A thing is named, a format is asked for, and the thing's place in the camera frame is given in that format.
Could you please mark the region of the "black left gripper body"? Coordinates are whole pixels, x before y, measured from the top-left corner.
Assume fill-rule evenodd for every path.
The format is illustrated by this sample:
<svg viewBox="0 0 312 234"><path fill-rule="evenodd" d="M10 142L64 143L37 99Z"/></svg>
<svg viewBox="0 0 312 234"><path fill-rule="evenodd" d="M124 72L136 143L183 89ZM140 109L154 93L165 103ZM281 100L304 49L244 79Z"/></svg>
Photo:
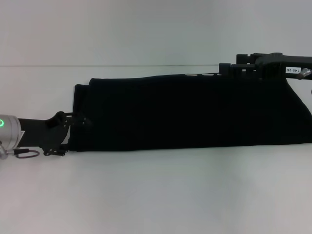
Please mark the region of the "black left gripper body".
<svg viewBox="0 0 312 234"><path fill-rule="evenodd" d="M64 112L57 112L47 120L20 118L19 122L21 130L24 131L19 147L39 147L45 156L64 156L58 153L70 127L65 123Z"/></svg>

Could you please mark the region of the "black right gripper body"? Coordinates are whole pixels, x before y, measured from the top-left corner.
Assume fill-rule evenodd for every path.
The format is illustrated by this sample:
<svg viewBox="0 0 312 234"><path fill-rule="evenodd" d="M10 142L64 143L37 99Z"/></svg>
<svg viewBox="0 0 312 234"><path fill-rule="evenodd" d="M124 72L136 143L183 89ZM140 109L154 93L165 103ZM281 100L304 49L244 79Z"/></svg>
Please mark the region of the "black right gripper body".
<svg viewBox="0 0 312 234"><path fill-rule="evenodd" d="M262 79L312 79L312 58L282 53L261 54L254 63Z"/></svg>

